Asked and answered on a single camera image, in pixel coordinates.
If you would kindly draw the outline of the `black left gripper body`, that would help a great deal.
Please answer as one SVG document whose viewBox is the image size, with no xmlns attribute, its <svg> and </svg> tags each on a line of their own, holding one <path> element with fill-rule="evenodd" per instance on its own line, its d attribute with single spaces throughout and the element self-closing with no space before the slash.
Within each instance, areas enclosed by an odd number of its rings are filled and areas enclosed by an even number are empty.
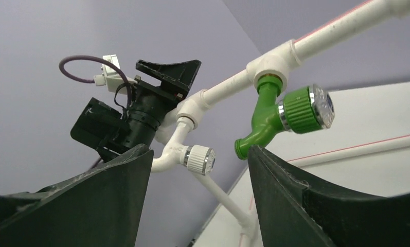
<svg viewBox="0 0 410 247">
<path fill-rule="evenodd" d="M 176 106 L 188 94 L 187 84 L 170 78 L 164 78 L 159 86 L 154 86 L 141 79 L 134 79 L 134 86 L 136 88 L 135 103 L 145 103 L 156 99 L 162 104 Z"/>
</svg>

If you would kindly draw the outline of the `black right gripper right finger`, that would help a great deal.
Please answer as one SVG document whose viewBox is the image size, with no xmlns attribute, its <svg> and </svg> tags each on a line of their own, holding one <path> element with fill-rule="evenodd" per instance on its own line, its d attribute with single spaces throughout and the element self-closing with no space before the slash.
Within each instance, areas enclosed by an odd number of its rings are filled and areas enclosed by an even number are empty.
<svg viewBox="0 0 410 247">
<path fill-rule="evenodd" d="M 247 160 L 264 246 L 410 246 L 410 193 L 345 188 L 259 146 Z"/>
</svg>

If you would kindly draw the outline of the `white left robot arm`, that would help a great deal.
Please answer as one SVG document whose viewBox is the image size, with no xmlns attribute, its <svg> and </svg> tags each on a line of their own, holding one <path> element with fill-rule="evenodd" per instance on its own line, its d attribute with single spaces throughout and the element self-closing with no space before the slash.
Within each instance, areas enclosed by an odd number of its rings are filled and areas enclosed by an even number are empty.
<svg viewBox="0 0 410 247">
<path fill-rule="evenodd" d="M 184 100 L 201 61 L 158 64 L 138 60 L 135 68 L 161 82 L 151 85 L 139 79 L 126 89 L 122 112 L 92 98 L 70 131 L 72 139 L 96 150 L 104 162 L 139 144 L 150 145 L 164 117 Z"/>
</svg>

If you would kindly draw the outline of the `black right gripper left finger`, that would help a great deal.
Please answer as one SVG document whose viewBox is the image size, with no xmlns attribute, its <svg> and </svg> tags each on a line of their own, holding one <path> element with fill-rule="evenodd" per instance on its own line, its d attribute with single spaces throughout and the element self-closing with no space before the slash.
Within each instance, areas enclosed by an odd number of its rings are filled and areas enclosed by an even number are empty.
<svg viewBox="0 0 410 247">
<path fill-rule="evenodd" d="M 37 192 L 0 195 L 0 246 L 134 246 L 153 155 L 140 144 Z"/>
</svg>

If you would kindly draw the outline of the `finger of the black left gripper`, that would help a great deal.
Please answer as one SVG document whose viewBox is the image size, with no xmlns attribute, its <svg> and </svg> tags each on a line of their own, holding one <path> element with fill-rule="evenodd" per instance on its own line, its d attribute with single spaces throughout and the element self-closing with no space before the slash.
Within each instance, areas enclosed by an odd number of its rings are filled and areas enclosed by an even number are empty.
<svg viewBox="0 0 410 247">
<path fill-rule="evenodd" d="M 161 64 L 138 60 L 135 68 L 161 81 L 160 88 L 176 97 L 186 97 L 198 74 L 202 62 L 190 60 L 180 63 Z"/>
</svg>

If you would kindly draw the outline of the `green water faucet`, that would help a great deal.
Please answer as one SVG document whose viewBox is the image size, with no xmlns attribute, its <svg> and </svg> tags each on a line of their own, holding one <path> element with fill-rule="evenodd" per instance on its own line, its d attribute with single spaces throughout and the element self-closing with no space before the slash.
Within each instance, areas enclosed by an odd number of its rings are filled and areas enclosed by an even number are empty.
<svg viewBox="0 0 410 247">
<path fill-rule="evenodd" d="M 239 159 L 247 159 L 251 146 L 266 147 L 278 133 L 305 134 L 332 126 L 335 110 L 327 90 L 313 84 L 291 91 L 277 101 L 282 91 L 283 82 L 279 77 L 268 74 L 259 79 L 252 131 L 234 144 Z"/>
</svg>

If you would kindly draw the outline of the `white PVC pipe frame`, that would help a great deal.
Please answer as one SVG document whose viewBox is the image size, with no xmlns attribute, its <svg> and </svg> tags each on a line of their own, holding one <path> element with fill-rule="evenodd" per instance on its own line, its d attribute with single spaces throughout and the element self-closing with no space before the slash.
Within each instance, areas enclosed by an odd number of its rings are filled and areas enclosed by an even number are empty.
<svg viewBox="0 0 410 247">
<path fill-rule="evenodd" d="M 218 85 L 201 90 L 180 102 L 164 117 L 156 133 L 156 139 L 167 143 L 171 136 L 164 130 L 181 117 L 193 121 L 196 129 L 203 115 L 220 101 L 254 86 L 262 76 L 271 74 L 287 88 L 291 71 L 300 67 L 304 60 L 340 43 L 391 17 L 410 14 L 410 1 L 366 1 L 339 17 L 329 21 L 299 39 L 288 40 L 247 64 L 246 68 Z"/>
</svg>

